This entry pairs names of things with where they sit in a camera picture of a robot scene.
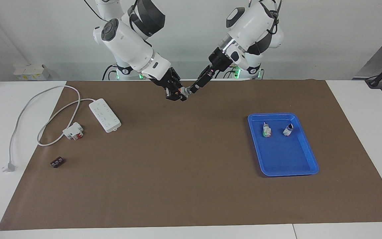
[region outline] small cylindrical component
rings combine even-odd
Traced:
[[[53,168],[58,168],[60,165],[62,165],[65,162],[65,160],[62,157],[58,157],[56,160],[51,162],[51,166]]]
[[[283,135],[285,136],[289,136],[291,134],[291,132],[293,131],[294,129],[294,126],[293,124],[289,124],[285,129],[284,129],[284,132],[282,132]]]
[[[267,137],[271,137],[271,135],[272,135],[272,130],[269,127],[269,124],[264,122],[263,123],[263,137],[267,138]]]

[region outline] green indicator light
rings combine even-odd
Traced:
[[[240,78],[240,73],[241,73],[241,68],[238,68],[238,70],[235,71],[234,78],[235,78],[235,79]]]

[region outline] white cable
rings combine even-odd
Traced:
[[[77,102],[80,102],[80,101],[84,101],[84,100],[95,101],[94,99],[82,99],[82,100],[76,100],[76,101],[73,101],[73,102],[69,103],[68,105],[62,107],[62,108],[59,109],[54,115],[52,115],[51,118],[48,120],[47,124],[45,124],[44,127],[42,127],[41,130],[39,130],[38,137],[36,138],[36,139],[38,140],[38,145],[45,147],[45,146],[53,145],[53,144],[55,144],[57,141],[59,141],[59,140],[63,137],[63,135],[64,135],[63,133],[62,133],[62,134],[59,136],[59,138],[56,139],[55,141],[53,141],[53,142],[51,142],[51,143],[49,143],[49,144],[46,144],[46,145],[41,144],[40,139],[41,139],[42,133],[44,132],[45,127],[46,127],[46,126],[47,126],[47,125],[54,119],[54,117],[55,117],[56,115],[58,115],[62,110],[64,110],[65,108],[71,106],[71,105],[74,104],[74,103],[77,103]],[[77,111],[78,107],[79,107],[79,104],[78,104],[78,106],[76,106],[76,110],[75,110],[75,112],[73,113],[73,116],[72,116],[72,118],[70,119],[70,122],[69,122],[69,124],[68,124],[68,126],[67,126],[66,128],[70,127],[70,125],[72,124],[72,122],[73,122],[73,118],[76,116],[76,111]]]
[[[45,127],[49,124],[49,122],[50,122],[50,121],[51,121],[51,120],[52,120],[58,113],[60,113],[62,110],[64,110],[64,109],[67,108],[68,106],[71,106],[71,105],[74,104],[74,103],[78,103],[77,106],[76,106],[76,109],[75,109],[75,111],[73,112],[73,115],[72,115],[72,117],[71,117],[71,119],[70,119],[70,122],[69,122],[69,124],[68,124],[67,127],[66,127],[66,128],[68,128],[68,127],[70,127],[70,125],[71,125],[72,122],[73,122],[74,117],[76,116],[76,112],[77,112],[78,109],[79,109],[79,104],[80,104],[80,102],[81,102],[81,101],[84,101],[84,100],[92,100],[92,101],[95,101],[94,99],[83,99],[83,100],[81,100],[79,91],[78,91],[76,88],[72,87],[72,86],[54,86],[54,87],[51,87],[51,88],[49,88],[49,89],[47,89],[47,90],[44,90],[44,91],[42,91],[42,92],[36,94],[35,96],[33,96],[33,97],[26,103],[25,107],[23,107],[22,111],[20,112],[19,117],[17,118],[16,127],[14,128],[13,134],[11,135],[11,139],[10,139],[10,145],[9,145],[9,161],[8,161],[8,165],[7,165],[7,167],[4,168],[4,171],[12,172],[12,171],[15,170],[14,165],[12,165],[12,145],[13,145],[14,135],[15,135],[15,133],[17,132],[17,128],[18,128],[18,126],[19,126],[19,121],[20,121],[21,116],[23,115],[24,110],[26,110],[27,106],[29,106],[29,104],[30,104],[36,97],[38,97],[39,95],[41,95],[41,94],[43,94],[43,93],[45,93],[45,92],[47,92],[47,91],[50,91],[50,90],[52,90],[52,89],[60,88],[60,87],[67,87],[67,88],[71,88],[71,89],[73,89],[74,91],[76,91],[76,93],[78,94],[78,100],[76,100],[76,101],[74,101],[74,102],[71,102],[71,103],[69,103],[68,105],[62,107],[60,110],[58,110],[58,111],[57,111],[57,112],[56,112],[56,113],[49,119],[49,121],[48,121],[48,122],[44,125],[44,127],[42,127],[42,129],[39,131],[39,134],[38,134],[38,137],[37,137],[38,145],[41,145],[41,146],[49,146],[49,145],[55,144],[57,141],[59,141],[59,140],[62,138],[63,134],[62,134],[59,138],[57,138],[55,141],[53,141],[53,142],[51,142],[51,143],[49,143],[49,144],[46,144],[46,145],[41,144],[41,142],[39,141],[39,140],[40,140],[40,136],[41,136],[42,132],[44,131]]]

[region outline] blue tray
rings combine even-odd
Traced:
[[[269,138],[262,135],[264,122],[272,129]],[[265,175],[279,177],[318,173],[318,163],[295,114],[252,114],[248,123],[260,169]],[[284,136],[282,132],[290,123],[294,130],[290,136]]]

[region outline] brown paper mat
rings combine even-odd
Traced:
[[[186,102],[151,82],[68,85],[103,97],[123,125],[105,133],[84,102],[84,138],[37,147],[0,230],[382,221],[382,179],[324,81],[210,82]],[[75,94],[64,89],[56,109]],[[247,116],[267,112],[299,117],[318,174],[261,173]]]

